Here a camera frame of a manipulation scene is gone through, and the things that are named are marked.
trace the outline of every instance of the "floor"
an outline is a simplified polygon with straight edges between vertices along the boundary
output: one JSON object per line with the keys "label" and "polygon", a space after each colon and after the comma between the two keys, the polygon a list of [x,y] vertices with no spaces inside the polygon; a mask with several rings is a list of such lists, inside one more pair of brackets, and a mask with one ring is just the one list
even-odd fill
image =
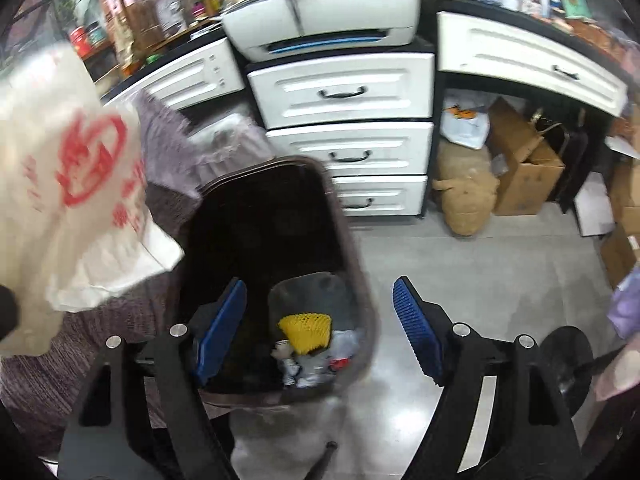
{"label": "floor", "polygon": [[[433,415],[441,389],[425,377],[391,304],[391,287],[407,275],[421,296],[439,303],[454,321],[484,336],[541,341],[573,324],[594,353],[616,343],[605,314],[611,290],[597,240],[581,238],[574,216],[546,204],[537,216],[494,217],[473,238],[450,234],[442,217],[375,219],[351,223],[381,336],[370,371],[342,398],[232,413],[234,468],[242,480],[302,479],[335,440],[339,449],[327,480],[400,478]],[[490,416],[494,381],[485,379],[476,424],[461,470],[478,462]],[[593,401],[574,418],[586,434]]]}

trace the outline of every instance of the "black trash can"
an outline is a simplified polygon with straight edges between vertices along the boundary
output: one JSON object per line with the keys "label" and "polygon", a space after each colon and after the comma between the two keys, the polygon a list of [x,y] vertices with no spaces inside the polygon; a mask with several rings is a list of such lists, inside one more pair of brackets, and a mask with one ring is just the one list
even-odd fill
{"label": "black trash can", "polygon": [[[248,291],[244,317],[220,373],[201,397],[218,406],[276,406],[339,392],[368,367],[377,314],[331,177],[311,158],[278,158],[232,173],[203,191],[182,263],[178,320],[216,300],[237,276]],[[279,282],[313,272],[340,276],[353,292],[359,347],[330,383],[285,388],[269,356],[267,297]]]}

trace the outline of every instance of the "white drawer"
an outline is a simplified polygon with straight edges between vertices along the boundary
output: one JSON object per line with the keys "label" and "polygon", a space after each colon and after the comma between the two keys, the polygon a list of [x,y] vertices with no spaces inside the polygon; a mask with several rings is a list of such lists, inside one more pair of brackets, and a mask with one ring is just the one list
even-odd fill
{"label": "white drawer", "polygon": [[209,43],[161,66],[107,104],[128,99],[141,88],[165,105],[180,109],[244,88],[229,40]]}
{"label": "white drawer", "polygon": [[267,129],[431,116],[433,54],[323,57],[248,77]]}
{"label": "white drawer", "polygon": [[567,95],[619,116],[626,85],[582,54],[521,28],[438,13],[439,69],[487,75]]}
{"label": "white drawer", "polygon": [[431,123],[347,123],[267,132],[281,155],[320,160],[333,176],[425,174]]}
{"label": "white drawer", "polygon": [[336,193],[347,216],[420,214],[426,175],[338,176]]}

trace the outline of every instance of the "drawer handle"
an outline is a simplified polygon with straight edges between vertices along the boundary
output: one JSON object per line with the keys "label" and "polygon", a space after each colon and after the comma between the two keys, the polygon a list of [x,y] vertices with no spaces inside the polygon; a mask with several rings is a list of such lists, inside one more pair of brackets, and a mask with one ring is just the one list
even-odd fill
{"label": "drawer handle", "polygon": [[366,204],[343,205],[342,208],[343,209],[366,209],[371,204],[373,204],[373,199],[372,198],[367,198],[367,203]]}
{"label": "drawer handle", "polygon": [[577,74],[572,74],[571,72],[565,72],[564,70],[560,70],[560,67],[558,65],[553,65],[552,68],[554,69],[554,72],[559,72],[567,77],[570,77],[574,81],[578,81],[578,79],[580,79],[580,77],[578,77]]}
{"label": "drawer handle", "polygon": [[348,92],[345,92],[343,94],[328,94],[326,92],[326,90],[321,90],[321,91],[318,92],[318,95],[322,99],[344,99],[344,98],[347,98],[347,97],[356,97],[358,95],[362,95],[366,91],[367,91],[367,87],[366,86],[360,86],[360,87],[358,87],[358,89],[355,92],[353,92],[351,94],[348,93]]}
{"label": "drawer handle", "polygon": [[346,158],[336,158],[335,152],[329,153],[329,156],[335,162],[362,162],[363,160],[367,160],[371,156],[371,150],[367,150],[366,152],[362,152],[362,156],[348,156]]}

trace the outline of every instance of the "white printer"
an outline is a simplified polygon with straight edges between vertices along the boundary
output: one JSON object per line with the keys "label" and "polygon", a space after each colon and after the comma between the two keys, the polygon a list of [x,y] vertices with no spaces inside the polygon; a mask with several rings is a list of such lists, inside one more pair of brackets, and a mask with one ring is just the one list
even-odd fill
{"label": "white printer", "polygon": [[248,0],[222,15],[251,61],[358,46],[410,43],[420,0]]}

